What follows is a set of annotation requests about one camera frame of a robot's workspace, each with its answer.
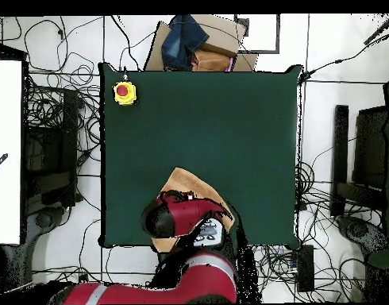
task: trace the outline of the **green table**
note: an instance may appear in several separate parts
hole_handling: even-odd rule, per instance
[[[297,79],[286,73],[131,71],[139,103],[119,106],[101,75],[104,246],[149,245],[141,212],[175,167],[240,213],[251,245],[293,244]]]

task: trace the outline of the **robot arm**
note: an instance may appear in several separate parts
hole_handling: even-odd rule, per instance
[[[194,247],[192,242],[175,288],[148,289],[122,284],[108,287],[100,283],[78,284],[70,290],[63,304],[235,303],[237,287],[233,246],[221,223],[223,214],[230,217],[224,207],[212,200],[194,199],[176,191],[161,193],[142,214],[145,232],[153,237],[183,238],[197,235],[196,233],[200,233],[200,226],[206,220],[213,219],[213,223],[222,228],[218,247]]]

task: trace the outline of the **black border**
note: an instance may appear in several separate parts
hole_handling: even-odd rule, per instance
[[[26,169],[26,139],[29,131],[28,121],[28,99],[29,99],[29,64],[26,61],[22,61],[22,100],[21,100],[21,174],[20,174],[20,216],[21,216],[21,231],[20,231],[20,244],[25,243],[27,232],[27,218],[28,212],[26,211],[27,204],[27,183],[25,181],[25,169]]]
[[[100,91],[99,91],[99,103],[98,103],[98,129],[100,131],[100,192],[101,192],[101,221],[100,221],[100,236],[98,237],[98,245],[102,248],[112,248],[112,246],[105,245],[106,241],[106,128],[105,128],[105,115],[104,115],[104,106],[106,102],[104,101],[104,93],[106,91],[105,79],[104,79],[104,64],[108,64],[106,62],[98,63],[98,73],[100,75]]]

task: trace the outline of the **emergency stop button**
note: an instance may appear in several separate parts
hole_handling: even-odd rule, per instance
[[[136,88],[131,82],[120,82],[114,86],[114,100],[122,105],[133,105],[137,100]]]
[[[126,96],[128,94],[128,89],[127,89],[127,87],[125,85],[118,86],[117,93],[120,96],[124,97],[124,96]]]

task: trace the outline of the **cardboard piece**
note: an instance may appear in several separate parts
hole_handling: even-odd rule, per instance
[[[231,71],[253,71],[258,54],[238,54]]]
[[[170,190],[176,190],[181,192],[193,191],[196,198],[212,199],[213,201],[215,201],[216,203],[220,203],[223,207],[225,207],[228,211],[230,211],[225,201],[216,192],[216,190],[214,190],[214,188],[212,188],[209,184],[199,179],[194,174],[184,170],[183,168],[175,168],[173,170],[172,174],[169,176],[168,181],[162,187],[161,191],[170,191]],[[233,218],[232,220],[230,220],[229,217],[227,216],[223,216],[223,225],[225,227],[225,230],[227,230],[227,232],[229,232],[235,220],[233,214],[231,212],[230,214]],[[170,252],[177,241],[178,241],[177,237],[152,239],[152,243],[159,253]]]
[[[245,27],[240,24],[236,24],[234,21],[224,19],[222,17],[216,17],[209,14],[192,14],[192,17],[201,25],[204,31],[210,36],[207,42],[201,47],[201,50],[206,52],[216,52],[228,57],[236,57],[238,60],[244,60],[242,55],[238,54],[238,49],[240,47],[239,41],[242,41],[242,38],[245,33]],[[163,71],[164,62],[162,61],[162,44],[166,40],[168,34],[171,32],[171,29],[167,24],[160,21],[152,41],[152,49],[149,52],[148,59],[145,63],[145,71]],[[256,54],[247,54],[252,55],[248,56],[247,60],[252,66],[252,69],[255,66]],[[246,67],[241,66],[242,62],[237,65],[236,71],[251,71],[249,65],[245,62]]]

